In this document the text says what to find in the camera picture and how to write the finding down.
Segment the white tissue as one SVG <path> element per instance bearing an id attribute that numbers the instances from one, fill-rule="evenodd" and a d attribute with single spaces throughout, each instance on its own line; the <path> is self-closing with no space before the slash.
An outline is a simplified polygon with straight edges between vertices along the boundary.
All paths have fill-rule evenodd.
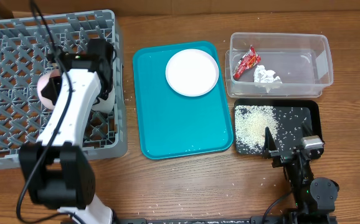
<path id="1" fill-rule="evenodd" d="M 282 84 L 281 78 L 273 70 L 266 70 L 263 65 L 257 65 L 253 74 L 255 83 L 263 83 L 262 87 L 269 93 L 271 89 L 276 89 Z"/>

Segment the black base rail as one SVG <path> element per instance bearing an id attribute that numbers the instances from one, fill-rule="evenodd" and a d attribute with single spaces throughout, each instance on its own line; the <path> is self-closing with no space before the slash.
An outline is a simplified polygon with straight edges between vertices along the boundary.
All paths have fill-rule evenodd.
<path id="1" fill-rule="evenodd" d="M 116 223 L 120 224 L 261 224 L 263 216 L 252 216 L 250 218 L 221 218 L 221 219 L 205 219 L 205 220 L 192 220 L 192 219 L 171 219 L 171 220 L 148 220 L 145 218 L 121 218 Z M 324 219 L 316 219 L 308 221 L 301 219 L 301 221 L 291 222 L 286 220 L 283 216 L 267 216 L 265 224 L 286 224 L 286 223 L 329 223 L 338 224 L 336 217 L 329 217 Z"/>

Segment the white rice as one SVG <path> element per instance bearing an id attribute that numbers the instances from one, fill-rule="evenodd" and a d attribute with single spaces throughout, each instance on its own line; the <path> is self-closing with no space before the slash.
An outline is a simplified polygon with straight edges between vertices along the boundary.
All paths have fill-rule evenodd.
<path id="1" fill-rule="evenodd" d="M 277 149 L 287 151 L 300 144 L 301 124 L 311 124 L 306 107 L 237 105 L 235 148 L 239 154 L 261 155 L 265 128 L 269 127 Z"/>

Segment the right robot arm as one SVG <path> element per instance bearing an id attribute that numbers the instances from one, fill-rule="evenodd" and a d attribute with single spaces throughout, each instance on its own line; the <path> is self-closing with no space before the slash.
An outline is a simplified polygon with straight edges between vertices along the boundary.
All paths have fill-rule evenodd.
<path id="1" fill-rule="evenodd" d="M 305 123 L 301 124 L 303 137 L 301 144 L 290 151 L 279 150 L 269 128 L 265 129 L 263 158 L 272 159 L 272 167 L 281 167 L 291 190 L 273 202 L 262 216 L 262 223 L 336 223 L 335 211 L 339 185 L 328 178 L 314 177 L 310 161 L 319 159 L 324 151 L 324 141 L 313 134 Z M 292 195 L 295 208 L 283 215 L 269 217 L 268 213 L 282 200 Z"/>

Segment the large white plate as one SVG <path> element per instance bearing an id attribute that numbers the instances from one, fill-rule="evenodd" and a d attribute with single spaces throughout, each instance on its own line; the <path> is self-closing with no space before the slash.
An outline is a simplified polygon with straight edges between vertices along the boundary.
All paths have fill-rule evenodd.
<path id="1" fill-rule="evenodd" d="M 168 61 L 165 69 L 168 85 L 180 95 L 197 97 L 210 92 L 219 79 L 214 58 L 199 49 L 181 50 Z"/>

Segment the small pink plate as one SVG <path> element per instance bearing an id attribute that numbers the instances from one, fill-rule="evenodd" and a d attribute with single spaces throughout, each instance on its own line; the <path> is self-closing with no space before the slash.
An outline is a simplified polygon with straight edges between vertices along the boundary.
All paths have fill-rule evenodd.
<path id="1" fill-rule="evenodd" d="M 55 69 L 42 75 L 37 82 L 37 95 L 40 102 L 48 109 L 53 110 L 58 100 L 62 84 L 59 70 Z"/>

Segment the teal plastic tray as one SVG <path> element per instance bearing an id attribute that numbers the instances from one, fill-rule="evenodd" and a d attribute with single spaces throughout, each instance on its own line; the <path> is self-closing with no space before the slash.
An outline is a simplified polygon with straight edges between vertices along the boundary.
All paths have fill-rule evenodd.
<path id="1" fill-rule="evenodd" d="M 149 159 L 169 159 L 227 150 L 234 134 L 224 83 L 202 96 L 176 93 L 166 81 L 169 59 L 186 49 L 198 49 L 218 61 L 207 41 L 148 47 L 133 56 L 135 101 L 140 148 Z"/>

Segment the red snack wrapper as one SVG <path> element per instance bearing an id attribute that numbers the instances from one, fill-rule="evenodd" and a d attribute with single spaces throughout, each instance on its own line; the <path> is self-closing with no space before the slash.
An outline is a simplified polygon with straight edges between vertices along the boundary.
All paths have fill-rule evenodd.
<path id="1" fill-rule="evenodd" d="M 233 74 L 233 79 L 239 80 L 246 70 L 253 68 L 258 63 L 260 63 L 260 61 L 261 57 L 258 53 L 256 53 L 254 47 L 251 45 L 249 51 L 245 53 L 242 58 L 237 62 Z"/>

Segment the clear plastic bin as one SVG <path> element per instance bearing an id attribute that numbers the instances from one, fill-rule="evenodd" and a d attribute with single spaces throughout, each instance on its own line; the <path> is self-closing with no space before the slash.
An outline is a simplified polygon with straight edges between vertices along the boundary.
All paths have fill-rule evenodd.
<path id="1" fill-rule="evenodd" d="M 281 78 L 279 88 L 269 93 L 255 83 L 256 66 L 233 79 L 237 62 L 253 46 L 266 70 Z M 225 55 L 225 83 L 232 98 L 317 98 L 334 82 L 328 39 L 318 34 L 236 32 Z"/>

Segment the grey dishwasher rack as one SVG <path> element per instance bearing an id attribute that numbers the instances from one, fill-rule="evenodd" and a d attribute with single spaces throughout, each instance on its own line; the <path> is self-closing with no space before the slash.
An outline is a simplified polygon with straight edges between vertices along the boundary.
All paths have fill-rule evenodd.
<path id="1" fill-rule="evenodd" d="M 111 43 L 115 104 L 112 112 L 91 112 L 83 149 L 88 159 L 124 156 L 128 150 L 123 96 L 123 37 L 114 12 L 105 9 L 45 17 L 50 34 L 64 51 L 82 54 L 90 39 Z M 39 77 L 52 70 L 47 36 L 31 17 L 0 20 L 0 169 L 19 167 L 21 144 L 35 142 L 51 110 L 37 97 Z"/>

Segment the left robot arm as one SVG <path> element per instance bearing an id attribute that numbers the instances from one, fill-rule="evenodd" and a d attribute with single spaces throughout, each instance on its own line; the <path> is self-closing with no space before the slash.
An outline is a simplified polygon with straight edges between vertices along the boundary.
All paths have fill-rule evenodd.
<path id="1" fill-rule="evenodd" d="M 44 98 L 56 97 L 53 113 L 37 141 L 19 151 L 25 184 L 17 200 L 17 219 L 24 221 L 21 205 L 28 194 L 34 204 L 68 215 L 74 223 L 118 223 L 95 193 L 95 174 L 82 150 L 91 110 L 113 110 L 117 52 L 104 39 L 90 39 L 85 54 L 55 49 L 49 56 L 61 69 L 60 88 L 53 78 L 40 91 Z"/>

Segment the black tray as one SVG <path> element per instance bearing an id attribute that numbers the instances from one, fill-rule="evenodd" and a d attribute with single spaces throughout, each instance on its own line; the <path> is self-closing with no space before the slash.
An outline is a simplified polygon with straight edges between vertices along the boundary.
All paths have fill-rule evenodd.
<path id="1" fill-rule="evenodd" d="M 235 149 L 239 154 L 277 157 L 324 153 L 318 105 L 311 100 L 238 99 L 234 103 Z"/>

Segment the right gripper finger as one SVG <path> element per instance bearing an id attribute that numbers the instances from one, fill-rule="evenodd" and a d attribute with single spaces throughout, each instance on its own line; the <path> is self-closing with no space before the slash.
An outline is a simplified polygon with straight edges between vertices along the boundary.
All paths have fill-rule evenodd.
<path id="1" fill-rule="evenodd" d="M 280 155 L 269 127 L 265 128 L 265 142 L 263 145 L 263 158 L 271 159 Z"/>
<path id="2" fill-rule="evenodd" d="M 311 126 L 306 123 L 305 121 L 302 122 L 301 124 L 301 130 L 302 130 L 302 135 L 303 137 L 310 137 L 313 135 L 313 130 L 311 128 Z"/>

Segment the white paper cup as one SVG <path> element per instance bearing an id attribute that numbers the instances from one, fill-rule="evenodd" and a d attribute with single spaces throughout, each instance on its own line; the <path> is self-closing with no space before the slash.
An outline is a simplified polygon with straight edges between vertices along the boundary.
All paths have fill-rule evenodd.
<path id="1" fill-rule="evenodd" d="M 92 111 L 97 111 L 101 113 L 109 114 L 115 104 L 115 89 L 113 88 L 111 92 L 108 94 L 108 98 L 106 100 L 97 97 L 93 103 Z"/>

